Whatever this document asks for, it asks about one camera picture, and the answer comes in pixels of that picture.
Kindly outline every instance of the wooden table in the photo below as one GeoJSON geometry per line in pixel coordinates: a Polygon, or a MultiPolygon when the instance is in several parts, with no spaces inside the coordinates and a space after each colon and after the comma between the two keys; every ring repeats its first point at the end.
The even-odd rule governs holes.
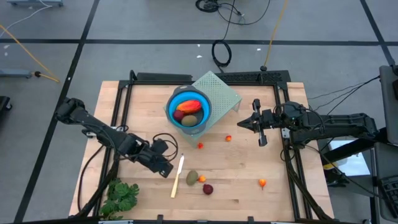
{"type": "MultiPolygon", "coordinates": [[[[117,87],[118,82],[103,82],[99,93],[95,117],[107,124],[111,122],[117,87]]],[[[164,113],[163,106],[175,87],[134,85],[132,88],[127,117],[128,132],[149,141],[157,133],[170,133],[176,137],[180,149],[178,157],[172,161],[175,168],[167,179],[158,173],[152,173],[138,162],[120,163],[118,177],[128,184],[138,184],[140,188],[137,205],[129,212],[121,213],[124,219],[155,220],[158,214],[163,214],[165,220],[245,221],[248,216],[253,216],[255,221],[294,221],[286,167],[280,159],[280,130],[265,130],[268,144],[259,147],[258,134],[236,125],[238,121],[251,115],[251,104],[255,98],[260,99],[263,110],[272,109],[275,106],[273,88],[232,86],[243,98],[239,111],[231,110],[201,138],[204,148],[194,149],[177,133],[164,113]],[[231,142],[224,140],[227,135],[232,135],[231,142]],[[181,152],[185,156],[183,171],[177,196],[170,198],[181,152]],[[201,183],[191,187],[185,183],[190,170],[206,176],[206,183],[214,187],[213,194],[203,194],[201,183]],[[264,190],[261,190],[258,179],[267,179],[264,190]]],[[[288,88],[290,100],[308,106],[303,83],[288,83],[288,88]]],[[[121,108],[119,112],[119,122],[122,110],[121,108]]],[[[96,139],[88,140],[82,167],[99,146],[96,139]]],[[[301,155],[307,189],[326,214],[333,217],[319,154],[306,148],[301,150],[301,155]]],[[[81,193],[82,205],[98,186],[103,156],[104,150],[92,160],[86,170],[81,193]]],[[[297,195],[300,216],[305,217],[302,196],[298,189],[297,195]]],[[[77,191],[70,209],[71,215],[78,211],[76,202],[77,191]]]]}

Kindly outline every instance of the cable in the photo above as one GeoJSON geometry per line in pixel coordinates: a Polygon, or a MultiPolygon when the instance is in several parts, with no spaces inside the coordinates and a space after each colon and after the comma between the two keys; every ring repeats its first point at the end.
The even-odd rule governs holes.
{"type": "Polygon", "coordinates": [[[79,188],[78,188],[78,192],[77,192],[77,209],[79,210],[79,212],[81,211],[80,195],[81,195],[81,186],[83,185],[83,176],[84,176],[85,171],[86,171],[86,169],[88,167],[88,164],[91,162],[91,160],[94,159],[94,157],[96,155],[98,155],[98,153],[100,153],[102,148],[104,148],[103,145],[101,147],[99,147],[99,149],[96,152],[94,152],[94,154],[87,160],[85,166],[83,167],[83,170],[81,170],[80,180],[79,180],[79,188]]]}
{"type": "Polygon", "coordinates": [[[119,151],[118,151],[118,148],[116,147],[116,145],[115,145],[114,141],[112,140],[111,136],[109,136],[109,134],[106,131],[104,131],[101,126],[96,125],[96,124],[84,123],[84,122],[80,122],[80,121],[79,122],[75,122],[75,123],[69,123],[69,124],[72,124],[72,125],[83,125],[83,126],[87,125],[87,126],[92,126],[92,127],[98,128],[102,133],[104,133],[106,135],[106,138],[111,143],[112,147],[114,148],[115,153],[120,154],[119,151]]]}
{"type": "Polygon", "coordinates": [[[44,78],[48,78],[49,80],[58,82],[58,80],[54,79],[53,77],[51,77],[49,75],[44,75],[43,73],[40,73],[40,72],[32,72],[32,74],[35,75],[36,77],[44,77],[44,78]]]}
{"type": "Polygon", "coordinates": [[[334,140],[334,138],[331,138],[329,141],[328,141],[328,143],[326,143],[325,144],[325,146],[323,147],[323,148],[321,148],[321,152],[324,150],[324,149],[326,149],[326,147],[328,147],[328,145],[332,142],[334,140]]]}
{"type": "MultiPolygon", "coordinates": [[[[266,10],[264,11],[264,13],[262,13],[261,17],[260,17],[258,20],[254,21],[254,22],[244,23],[244,24],[241,24],[241,23],[238,23],[238,22],[231,22],[231,23],[232,23],[232,24],[235,24],[235,25],[243,25],[243,26],[246,26],[246,25],[251,25],[251,24],[255,24],[255,23],[259,22],[259,21],[266,15],[266,12],[268,11],[270,2],[271,2],[271,0],[268,0],[266,10]]],[[[220,6],[222,6],[223,4],[231,5],[231,4],[229,4],[229,3],[220,3],[220,6]]],[[[221,16],[221,18],[223,18],[226,22],[228,22],[228,20],[226,20],[225,17],[220,13],[220,10],[219,10],[220,8],[221,8],[221,7],[219,7],[218,10],[217,10],[218,14],[221,16]]],[[[236,9],[236,7],[234,7],[234,8],[235,8],[235,10],[236,10],[236,12],[237,12],[236,14],[244,19],[244,17],[243,17],[243,15],[241,14],[241,12],[239,12],[239,11],[236,9]]]]}
{"type": "Polygon", "coordinates": [[[217,0],[197,0],[195,5],[202,12],[215,12],[218,10],[217,0]],[[205,1],[204,7],[200,7],[202,1],[205,1]]]}
{"type": "Polygon", "coordinates": [[[30,53],[30,52],[25,48],[25,46],[23,46],[23,45],[19,42],[19,40],[17,40],[6,28],[4,28],[3,25],[0,24],[0,28],[2,28],[11,38],[13,38],[13,39],[15,40],[15,42],[17,42],[17,44],[19,44],[20,47],[22,47],[22,49],[24,49],[25,52],[26,52],[27,54],[29,54],[29,56],[30,56],[36,63],[38,63],[44,70],[46,70],[51,76],[53,76],[54,79],[55,79],[55,80],[54,80],[55,82],[57,82],[57,83],[60,82],[59,78],[58,78],[56,75],[54,75],[54,73],[52,73],[46,66],[44,66],[44,65],[42,64],[42,62],[40,62],[39,60],[37,60],[37,59],[32,55],[32,53],[30,53]]]}
{"type": "Polygon", "coordinates": [[[344,90],[346,90],[346,89],[348,89],[348,88],[353,88],[353,87],[359,86],[360,84],[363,84],[363,83],[365,83],[365,82],[357,83],[357,84],[355,84],[355,85],[348,86],[348,87],[346,87],[346,88],[344,88],[344,89],[342,89],[342,90],[336,90],[336,91],[333,91],[333,92],[331,92],[331,93],[326,93],[326,94],[322,94],[322,95],[319,95],[319,96],[316,96],[316,97],[312,97],[312,98],[307,98],[307,99],[308,99],[308,100],[314,100],[314,99],[317,99],[317,98],[319,98],[319,97],[327,96],[327,95],[330,95],[330,94],[333,94],[333,93],[338,93],[338,92],[344,91],[344,90]]]}
{"type": "Polygon", "coordinates": [[[366,81],[366,82],[357,84],[357,85],[360,85],[360,86],[355,87],[355,88],[351,89],[350,91],[347,91],[346,93],[343,93],[343,94],[337,96],[336,98],[330,100],[329,102],[327,102],[327,103],[325,103],[325,104],[323,104],[323,105],[318,106],[318,107],[315,109],[315,111],[319,110],[319,108],[321,108],[321,107],[324,107],[324,106],[329,105],[330,103],[332,103],[333,101],[337,100],[338,98],[340,98],[340,97],[342,97],[342,96],[345,96],[345,95],[347,95],[347,94],[352,94],[353,91],[358,90],[358,89],[361,88],[362,86],[368,84],[369,82],[371,82],[371,81],[373,81],[373,80],[375,80],[375,79],[377,79],[377,78],[378,78],[378,77],[372,78],[372,79],[370,79],[370,80],[368,80],[368,81],[366,81]]]}
{"type": "Polygon", "coordinates": [[[310,111],[310,112],[312,112],[312,113],[315,113],[316,116],[318,116],[319,120],[321,121],[320,124],[321,124],[321,126],[322,126],[322,128],[323,128],[323,133],[325,133],[325,130],[326,130],[325,122],[322,120],[322,117],[319,115],[319,113],[316,112],[316,111],[314,111],[314,110],[312,110],[312,109],[308,109],[308,108],[305,108],[305,110],[306,110],[306,111],[310,111]]]}
{"type": "Polygon", "coordinates": [[[374,77],[374,78],[372,78],[371,80],[369,80],[369,81],[363,83],[363,84],[360,85],[359,87],[356,87],[354,91],[352,91],[348,96],[344,97],[343,100],[341,100],[335,107],[333,107],[333,108],[329,111],[329,113],[327,113],[327,115],[329,115],[338,105],[340,105],[342,102],[344,102],[345,99],[347,99],[349,96],[351,96],[353,93],[355,93],[355,91],[357,91],[358,89],[360,89],[362,86],[365,86],[366,84],[370,83],[371,81],[378,79],[379,77],[380,77],[380,76],[374,77]]]}
{"type": "Polygon", "coordinates": [[[177,142],[177,140],[174,138],[174,136],[172,136],[172,135],[169,134],[169,133],[159,133],[159,134],[156,134],[156,135],[152,138],[152,140],[155,141],[155,138],[158,137],[158,136],[161,136],[161,135],[170,136],[170,137],[173,139],[174,143],[175,143],[175,144],[174,144],[174,143],[172,143],[172,142],[169,141],[169,140],[163,140],[163,141],[166,141],[166,142],[170,142],[170,143],[173,144],[173,146],[175,147],[175,151],[174,151],[172,154],[170,154],[170,155],[168,155],[168,156],[165,156],[165,157],[173,156],[173,158],[171,158],[171,159],[168,160],[168,162],[171,162],[171,161],[173,161],[173,160],[176,158],[176,156],[177,156],[177,154],[178,154],[178,142],[177,142]]]}
{"type": "Polygon", "coordinates": [[[354,90],[355,90],[355,88],[353,88],[353,89],[350,90],[350,91],[347,91],[346,93],[341,94],[340,96],[337,96],[336,98],[330,100],[329,102],[327,102],[327,103],[325,103],[325,104],[322,104],[322,105],[318,106],[318,107],[315,109],[315,111],[319,110],[319,108],[321,108],[321,107],[324,107],[324,106],[329,105],[329,104],[332,103],[333,101],[337,100],[338,98],[340,98],[340,97],[342,97],[342,96],[347,95],[348,93],[351,93],[351,92],[354,91],[354,90]]]}
{"type": "MultiPolygon", "coordinates": [[[[282,161],[286,162],[286,160],[282,158],[282,153],[284,152],[284,150],[285,150],[285,149],[282,149],[282,150],[280,151],[279,157],[280,157],[280,159],[282,159],[282,161]]],[[[293,156],[289,158],[289,162],[290,162],[292,159],[294,159],[295,156],[296,156],[296,152],[293,151],[293,156]]]]}
{"type": "Polygon", "coordinates": [[[130,129],[130,127],[127,126],[127,125],[119,125],[119,126],[116,128],[116,130],[118,131],[119,128],[123,128],[123,132],[126,132],[126,131],[128,131],[128,130],[130,129]]]}
{"type": "MultiPolygon", "coordinates": [[[[25,17],[25,18],[23,18],[23,19],[20,19],[20,20],[18,20],[17,22],[13,22],[11,25],[7,26],[6,30],[9,30],[13,25],[16,25],[16,24],[18,24],[18,23],[20,23],[20,22],[22,22],[22,21],[25,21],[25,20],[31,18],[32,16],[34,16],[36,13],[40,12],[41,10],[48,9],[48,8],[52,7],[52,6],[49,6],[49,5],[45,4],[42,0],[39,0],[39,1],[40,1],[45,7],[41,8],[41,9],[39,9],[39,10],[36,10],[36,11],[33,12],[30,16],[27,16],[27,17],[25,17]]],[[[6,32],[6,31],[3,31],[3,32],[0,34],[0,38],[3,36],[3,34],[4,34],[5,32],[6,32]]]]}
{"type": "Polygon", "coordinates": [[[221,73],[224,73],[224,71],[221,69],[221,67],[227,67],[227,66],[229,65],[229,63],[231,62],[231,59],[232,59],[232,51],[231,51],[231,48],[230,48],[229,45],[224,41],[224,40],[225,40],[225,37],[226,37],[226,35],[227,35],[227,33],[228,33],[229,25],[230,25],[230,23],[231,23],[232,13],[233,13],[233,10],[231,10],[231,13],[229,14],[229,21],[228,21],[228,25],[227,25],[227,27],[226,27],[226,31],[225,31],[224,37],[223,37],[221,40],[215,40],[215,41],[213,42],[213,44],[211,45],[211,56],[213,57],[213,61],[214,61],[214,63],[217,65],[217,67],[218,67],[218,69],[220,70],[221,73]],[[214,48],[216,47],[216,44],[218,44],[218,43],[223,44],[223,45],[225,46],[225,48],[227,49],[227,51],[228,51],[228,60],[227,60],[225,63],[222,63],[222,62],[220,62],[219,60],[217,60],[216,55],[215,55],[215,53],[214,53],[214,48]]]}
{"type": "Polygon", "coordinates": [[[398,203],[396,203],[396,202],[394,202],[392,200],[386,199],[386,198],[384,198],[384,197],[382,197],[382,196],[380,196],[378,194],[375,194],[374,192],[371,192],[370,190],[368,190],[365,187],[363,187],[361,184],[359,184],[356,181],[354,181],[353,179],[349,178],[344,172],[342,172],[339,168],[337,168],[337,166],[335,166],[332,162],[330,162],[329,159],[326,158],[326,156],[324,156],[318,149],[315,149],[314,147],[309,146],[309,145],[306,145],[306,147],[310,147],[310,148],[314,149],[317,153],[319,153],[319,155],[322,156],[322,158],[324,160],[326,160],[329,164],[331,164],[341,175],[343,175],[345,178],[347,178],[349,181],[351,181],[353,184],[357,185],[358,187],[360,187],[361,189],[363,189],[367,193],[369,193],[369,194],[371,194],[371,195],[373,195],[375,197],[378,197],[381,200],[384,200],[384,201],[387,201],[387,202],[394,203],[394,204],[398,205],[398,203]]]}
{"type": "Polygon", "coordinates": [[[282,20],[282,17],[284,16],[284,12],[285,12],[285,9],[286,9],[286,6],[287,6],[287,1],[288,1],[288,0],[285,0],[285,2],[284,2],[284,6],[283,6],[283,8],[282,8],[282,11],[280,12],[280,15],[279,15],[278,21],[276,22],[274,31],[272,32],[271,40],[269,41],[269,46],[268,46],[266,61],[264,62],[264,67],[267,65],[268,58],[269,58],[269,54],[270,54],[270,52],[271,52],[272,41],[273,41],[274,38],[275,38],[275,33],[276,33],[276,30],[277,30],[278,27],[279,27],[279,23],[280,23],[280,21],[282,20]]]}

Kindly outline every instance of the knife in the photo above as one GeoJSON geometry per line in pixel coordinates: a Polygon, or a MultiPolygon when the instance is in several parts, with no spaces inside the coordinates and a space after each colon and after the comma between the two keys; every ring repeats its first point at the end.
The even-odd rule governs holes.
{"type": "Polygon", "coordinates": [[[175,194],[177,193],[178,178],[180,177],[183,164],[184,164],[184,154],[181,154],[180,163],[178,164],[177,175],[175,176],[174,185],[172,189],[172,194],[171,194],[172,198],[175,198],[175,194]]]}

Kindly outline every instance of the wire bundle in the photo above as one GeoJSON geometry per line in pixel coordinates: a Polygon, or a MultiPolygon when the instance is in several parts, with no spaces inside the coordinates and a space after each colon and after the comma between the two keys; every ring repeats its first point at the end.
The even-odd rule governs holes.
{"type": "Polygon", "coordinates": [[[314,148],[314,147],[312,147],[312,146],[309,146],[309,145],[306,145],[306,147],[310,147],[311,149],[313,149],[313,150],[315,150],[317,153],[319,153],[319,155],[321,155],[321,157],[322,157],[324,160],[326,160],[329,164],[331,164],[343,177],[347,178],[350,182],[352,182],[353,184],[357,185],[359,188],[363,189],[364,191],[366,191],[367,193],[373,195],[374,197],[377,197],[377,198],[379,198],[379,199],[381,199],[381,200],[384,200],[384,201],[393,203],[393,204],[395,204],[395,205],[398,205],[396,202],[391,201],[391,200],[389,200],[389,199],[387,199],[387,198],[384,198],[384,197],[382,197],[382,196],[380,196],[380,195],[378,195],[378,194],[375,194],[374,192],[372,192],[372,191],[366,189],[365,187],[363,187],[362,185],[360,185],[359,183],[357,183],[357,182],[354,181],[353,179],[349,178],[344,172],[342,172],[339,168],[337,168],[337,166],[335,166],[332,162],[330,162],[329,159],[326,158],[326,156],[323,155],[318,149],[316,149],[316,148],[314,148]]]}
{"type": "Polygon", "coordinates": [[[355,85],[348,86],[348,87],[346,87],[346,88],[344,88],[344,89],[341,89],[341,90],[336,90],[336,91],[333,91],[333,92],[331,92],[331,93],[322,94],[322,95],[319,95],[319,96],[316,96],[316,97],[312,97],[312,98],[308,98],[308,99],[309,99],[309,100],[314,100],[314,99],[317,99],[317,98],[320,98],[320,97],[323,97],[323,96],[328,96],[328,95],[333,94],[333,93],[338,93],[338,92],[341,92],[341,91],[350,89],[350,90],[348,90],[347,92],[345,92],[345,93],[343,93],[343,94],[337,96],[336,98],[330,100],[329,102],[327,102],[327,103],[325,103],[325,104],[323,104],[323,105],[318,106],[318,107],[314,110],[314,111],[316,111],[316,110],[318,110],[318,109],[321,108],[321,107],[324,107],[324,106],[326,106],[326,105],[329,105],[330,103],[332,103],[333,101],[337,100],[338,98],[347,95],[346,97],[343,98],[343,100],[341,100],[336,106],[334,106],[334,107],[327,113],[327,115],[329,115],[333,110],[335,110],[335,108],[336,108],[338,105],[340,105],[342,102],[344,102],[344,101],[345,101],[349,96],[351,96],[353,93],[355,93],[356,91],[358,91],[362,86],[365,86],[366,84],[368,84],[368,83],[370,83],[370,82],[372,82],[372,81],[374,81],[374,80],[376,80],[376,79],[378,79],[378,78],[380,78],[380,76],[374,77],[374,78],[372,78],[372,79],[370,79],[370,80],[368,80],[368,81],[366,81],[366,82],[361,82],[361,83],[358,83],[358,84],[355,84],[355,85]]]}
{"type": "MultiPolygon", "coordinates": [[[[119,156],[118,156],[118,157],[115,157],[115,158],[117,158],[117,159],[116,159],[117,161],[122,161],[122,160],[126,160],[126,159],[128,159],[128,160],[130,160],[130,161],[131,161],[131,160],[136,160],[136,159],[141,155],[141,154],[138,153],[138,154],[131,155],[131,156],[125,156],[125,155],[122,155],[122,154],[118,153],[118,148],[116,147],[114,141],[111,139],[111,137],[109,136],[109,134],[108,134],[106,131],[103,130],[103,128],[102,128],[101,126],[98,126],[98,125],[96,125],[96,124],[81,123],[81,122],[72,123],[72,124],[80,124],[80,125],[92,126],[92,127],[98,128],[100,131],[102,131],[102,132],[105,134],[105,136],[107,137],[108,141],[111,143],[111,145],[112,145],[112,147],[113,147],[115,153],[118,154],[119,156],[124,157],[124,158],[122,158],[122,159],[119,159],[119,156]]],[[[118,126],[118,127],[116,128],[116,130],[119,130],[120,128],[123,128],[123,132],[126,132],[126,131],[129,129],[129,126],[127,126],[127,125],[118,126]]],[[[169,141],[169,140],[163,140],[163,141],[165,141],[165,142],[171,143],[171,144],[175,147],[175,151],[174,151],[172,154],[164,156],[164,157],[172,157],[172,158],[171,158],[171,159],[168,159],[167,161],[165,161],[165,162],[163,162],[163,163],[171,162],[172,160],[174,160],[174,159],[176,158],[176,156],[177,156],[177,154],[178,154],[178,142],[177,142],[177,140],[174,138],[174,136],[172,136],[172,135],[169,134],[169,133],[160,133],[160,134],[156,134],[156,135],[152,138],[152,140],[155,141],[155,140],[156,140],[156,137],[159,137],[159,136],[161,136],[161,135],[170,136],[170,137],[173,139],[173,141],[174,141],[174,142],[172,142],[172,141],[169,141]]],[[[87,160],[85,166],[84,166],[83,169],[81,170],[80,179],[79,179],[78,194],[77,194],[77,207],[78,207],[79,212],[81,212],[80,199],[81,199],[81,188],[82,188],[82,186],[83,186],[83,176],[84,176],[84,173],[85,173],[85,171],[86,171],[86,169],[87,169],[87,167],[88,167],[88,164],[94,159],[94,157],[96,157],[96,156],[100,153],[100,151],[102,150],[102,148],[104,148],[103,145],[102,145],[101,147],[99,147],[99,148],[97,149],[96,152],[94,152],[94,154],[87,160]]]]}
{"type": "Polygon", "coordinates": [[[231,59],[232,59],[232,50],[229,47],[229,45],[224,41],[226,36],[227,36],[227,33],[228,33],[229,25],[230,24],[236,24],[236,25],[246,26],[246,25],[251,25],[251,24],[255,24],[255,23],[259,22],[265,16],[266,12],[268,11],[270,2],[271,2],[271,0],[268,0],[267,7],[266,7],[264,13],[262,14],[262,16],[259,19],[255,20],[254,22],[246,23],[246,20],[244,18],[244,14],[242,12],[240,12],[235,7],[235,0],[233,1],[232,4],[226,3],[226,2],[218,3],[217,0],[207,0],[207,1],[205,1],[205,0],[197,0],[196,1],[196,3],[195,3],[196,7],[199,10],[201,10],[202,12],[218,12],[218,14],[221,16],[221,18],[223,18],[226,22],[228,22],[224,37],[222,39],[220,39],[220,40],[215,40],[213,42],[212,46],[211,46],[211,56],[213,57],[213,61],[216,64],[216,66],[218,67],[218,69],[220,70],[221,73],[224,73],[222,67],[227,67],[231,63],[231,59]],[[205,7],[201,7],[200,6],[201,2],[205,2],[205,7]],[[229,19],[228,20],[220,13],[220,9],[221,8],[225,8],[225,9],[231,10],[231,13],[229,14],[229,19]],[[237,16],[239,16],[239,21],[238,22],[231,22],[232,13],[236,14],[237,16]],[[225,48],[227,49],[227,51],[228,51],[228,59],[227,59],[226,62],[220,62],[217,59],[217,57],[215,55],[215,46],[217,44],[223,44],[225,46],[225,48]]]}
{"type": "Polygon", "coordinates": [[[0,24],[0,28],[3,30],[3,32],[0,34],[0,38],[3,36],[4,33],[8,34],[12,39],[15,40],[15,42],[16,42],[20,47],[22,47],[22,49],[25,50],[25,52],[26,52],[37,64],[39,64],[44,70],[46,70],[46,71],[50,74],[50,75],[44,75],[43,73],[38,72],[38,76],[43,76],[43,77],[45,77],[45,78],[48,78],[48,79],[50,79],[50,80],[53,80],[53,81],[59,83],[59,82],[60,82],[59,78],[58,78],[56,75],[54,75],[54,73],[52,73],[51,70],[49,70],[46,66],[44,66],[42,62],[40,62],[37,58],[35,58],[35,57],[33,56],[33,54],[30,53],[30,52],[26,49],[26,47],[23,46],[23,45],[18,41],[18,39],[16,39],[16,38],[14,37],[14,35],[12,35],[12,34],[8,31],[8,29],[10,29],[12,26],[16,25],[17,23],[20,23],[20,22],[22,22],[22,21],[24,21],[24,20],[27,20],[27,19],[31,18],[32,16],[34,16],[35,14],[37,14],[38,12],[40,12],[41,10],[48,9],[48,8],[52,7],[52,6],[49,6],[49,5],[45,4],[42,0],[39,0],[39,1],[40,1],[45,7],[43,7],[43,8],[41,8],[41,9],[39,9],[39,10],[33,12],[30,16],[27,16],[27,17],[25,17],[25,18],[23,18],[23,19],[20,19],[20,20],[16,21],[16,22],[13,22],[11,25],[7,26],[6,28],[5,28],[3,25],[0,24]]]}

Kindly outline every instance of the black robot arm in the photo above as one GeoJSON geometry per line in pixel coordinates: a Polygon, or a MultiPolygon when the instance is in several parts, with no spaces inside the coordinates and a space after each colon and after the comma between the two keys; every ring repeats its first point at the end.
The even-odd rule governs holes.
{"type": "Polygon", "coordinates": [[[133,133],[115,130],[90,115],[81,100],[66,98],[55,115],[64,124],[84,126],[96,134],[102,145],[114,148],[116,153],[132,162],[141,163],[152,172],[159,172],[162,177],[166,178],[173,169],[173,165],[162,155],[168,149],[165,141],[158,138],[150,145],[149,141],[133,133]]]}
{"type": "Polygon", "coordinates": [[[260,113],[260,101],[253,101],[254,112],[238,126],[259,133],[259,145],[267,144],[263,129],[286,128],[293,147],[304,148],[312,140],[353,136],[372,139],[378,133],[373,118],[364,113],[350,115],[319,115],[296,102],[277,105],[260,113]]]}

